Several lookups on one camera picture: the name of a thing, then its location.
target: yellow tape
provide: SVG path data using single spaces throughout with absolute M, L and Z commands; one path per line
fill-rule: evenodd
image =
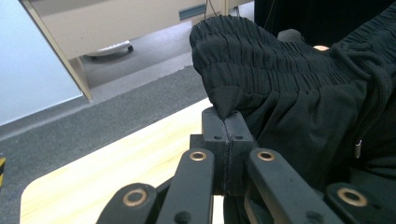
M 4 167 L 6 165 L 6 158 L 0 158 L 0 188 L 3 183 Z

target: drawstring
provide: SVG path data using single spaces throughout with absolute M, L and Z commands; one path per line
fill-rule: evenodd
M 378 87 L 378 100 L 374 102 L 375 106 L 370 113 L 362 119 L 357 137 L 354 139 L 356 158 L 361 155 L 361 139 L 381 116 L 392 89 L 391 77 L 386 72 L 385 62 L 375 53 L 366 51 L 370 48 L 369 43 L 337 43 L 332 46 L 349 69 L 366 80 L 372 80 Z

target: desk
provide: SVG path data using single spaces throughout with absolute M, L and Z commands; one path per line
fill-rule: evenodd
M 94 223 L 116 191 L 153 187 L 174 175 L 190 134 L 201 133 L 207 99 L 98 149 L 32 182 L 21 196 L 21 223 Z M 221 197 L 213 223 L 222 223 Z

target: gray floor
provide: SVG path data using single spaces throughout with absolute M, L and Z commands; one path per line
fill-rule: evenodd
M 240 15 L 253 20 L 253 4 Z M 21 195 L 35 179 L 205 98 L 190 30 L 186 22 L 133 39 L 133 53 L 82 57 L 91 102 L 80 97 L 0 127 L 0 223 L 19 223 Z

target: gray carpet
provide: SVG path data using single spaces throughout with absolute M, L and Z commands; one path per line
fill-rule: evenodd
M 35 179 L 206 98 L 192 66 L 111 100 L 0 142 L 7 158 L 0 223 L 19 223 L 21 195 Z

